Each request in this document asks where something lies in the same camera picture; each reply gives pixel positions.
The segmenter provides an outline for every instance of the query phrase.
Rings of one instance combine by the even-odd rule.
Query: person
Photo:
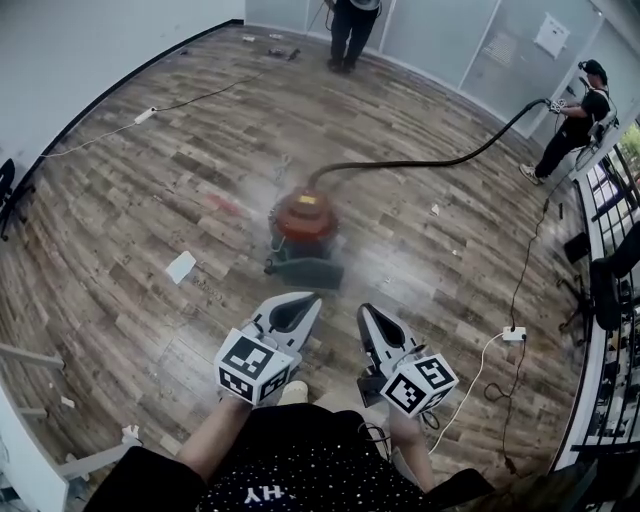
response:
[[[411,480],[379,455],[362,416],[307,395],[290,382],[278,406],[255,410],[225,396],[175,460],[131,448],[85,511],[435,510],[493,491],[474,470],[436,488],[420,423],[394,407],[391,442]]]
[[[380,13],[380,0],[325,0],[325,3],[333,11],[329,69],[336,73],[351,73]],[[347,50],[349,35],[351,41]]]
[[[568,104],[560,109],[560,114],[567,119],[547,145],[540,163],[535,168],[520,165],[520,172],[534,185],[544,183],[570,151],[589,144],[589,130],[610,110],[607,73],[595,60],[587,61],[583,69],[591,90],[582,103]]]

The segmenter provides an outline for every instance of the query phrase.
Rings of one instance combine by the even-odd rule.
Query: legs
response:
[[[350,71],[356,65],[358,57],[362,54],[362,50],[369,40],[373,25],[376,22],[376,13],[366,13],[366,16],[359,16],[354,20],[353,28],[351,31],[351,41],[349,42],[349,50],[347,56],[344,59],[345,70]]]
[[[363,11],[353,6],[349,0],[337,2],[331,25],[329,67],[332,71],[339,71],[342,66],[345,71],[350,71],[355,67],[358,57],[362,54],[362,50],[369,40],[377,15],[378,11]],[[349,34],[351,34],[351,41],[345,57]]]
[[[347,49],[347,39],[351,32],[351,15],[349,6],[338,2],[331,24],[331,64],[342,66],[344,52]]]
[[[543,179],[548,177],[560,165],[560,162],[567,156],[569,151],[576,147],[579,147],[576,142],[567,137],[564,130],[560,130],[544,150],[542,160],[536,167],[536,177]]]

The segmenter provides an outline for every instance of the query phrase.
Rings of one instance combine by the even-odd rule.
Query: black shirt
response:
[[[610,107],[606,94],[604,91],[589,91],[586,94],[580,106],[587,113],[587,117],[569,117],[562,124],[567,137],[588,143],[589,130],[594,124],[594,119],[596,122],[602,121],[609,113]]]
[[[358,430],[362,422],[352,411],[311,405],[253,411],[208,485],[179,462],[132,448],[85,510],[434,510],[431,494],[400,475]]]

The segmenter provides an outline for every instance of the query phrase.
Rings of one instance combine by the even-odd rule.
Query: wooden floor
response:
[[[243,43],[251,33],[255,43]],[[37,171],[25,225],[0,253],[3,342],[67,361],[64,374],[2,364],[20,405],[52,414],[38,434],[60,460],[119,442],[141,427],[146,446],[174,453],[215,404],[212,361],[228,330],[286,288],[263,273],[267,215],[277,197],[317,167],[352,159],[444,159],[474,149],[500,123],[467,101],[384,61],[365,57],[349,77],[325,68],[325,43],[230,27],[202,38],[111,94],[54,152],[164,107],[282,66],[274,44],[302,50],[261,78],[80,151]],[[480,365],[486,341],[510,324],[526,245],[551,185],[518,172],[541,153],[513,134],[449,169],[344,172],[332,191],[346,276],[304,350],[301,377],[314,399],[360,407],[355,380],[367,364],[355,322],[372,302],[405,319],[460,377],[436,415],[444,426]],[[558,203],[564,203],[564,220]],[[432,214],[434,205],[440,215]],[[544,472],[559,446],[577,388],[582,350],[558,324],[574,301],[562,244],[580,228],[570,183],[556,193],[533,244],[516,319],[528,331],[506,446],[521,474]],[[197,266],[179,286],[164,269],[189,250]],[[497,342],[458,419],[433,455],[439,479],[464,468],[509,481],[501,449],[508,389],[520,347]],[[60,395],[76,409],[60,405]],[[432,446],[437,432],[427,432]]]

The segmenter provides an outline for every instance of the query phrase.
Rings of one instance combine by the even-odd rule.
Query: black baseboard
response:
[[[144,64],[138,66],[131,73],[129,73],[128,75],[126,75],[123,78],[121,78],[120,80],[118,80],[115,84],[113,84],[106,91],[104,91],[102,94],[100,94],[100,96],[98,96],[95,100],[93,100],[91,103],[89,103],[76,117],[74,117],[67,124],[67,126],[65,126],[62,129],[62,131],[58,135],[56,135],[56,137],[51,141],[51,144],[49,144],[46,147],[46,149],[42,152],[42,154],[46,155],[47,153],[49,153],[49,151],[51,151],[55,147],[55,145],[58,142],[60,142],[60,140],[62,140],[62,138],[65,135],[67,135],[67,133],[69,133],[73,129],[73,127],[76,124],[78,124],[80,122],[80,120],[84,116],[86,116],[89,112],[91,112],[101,101],[103,101],[112,92],[116,91],[119,87],[121,87],[123,84],[125,84],[127,81],[129,81],[131,78],[136,76],[138,73],[140,73],[141,71],[144,71],[145,69],[147,69],[152,64],[155,64],[156,62],[158,62],[160,59],[166,57],[170,53],[175,52],[176,50],[180,49],[181,47],[183,47],[183,46],[195,41],[196,39],[198,39],[200,37],[204,37],[206,35],[209,35],[212,32],[215,32],[216,30],[219,30],[221,28],[227,27],[229,25],[244,25],[244,20],[233,19],[233,20],[229,20],[229,21],[226,21],[224,23],[221,23],[220,25],[216,25],[215,27],[208,28],[207,30],[202,31],[199,34],[196,34],[195,36],[191,36],[188,39],[185,39],[181,43],[173,45],[171,48],[166,49],[165,51],[163,51],[162,53],[159,53],[158,55],[156,55],[152,59],[148,60]],[[16,188],[22,186],[24,183],[28,182],[29,178],[33,175],[33,173],[40,166],[40,164],[42,163],[43,160],[44,160],[43,157],[41,157],[41,156],[38,157],[38,159],[34,162],[34,164],[29,168],[27,173],[24,175],[24,177],[20,180],[20,182],[14,186],[14,190]]]

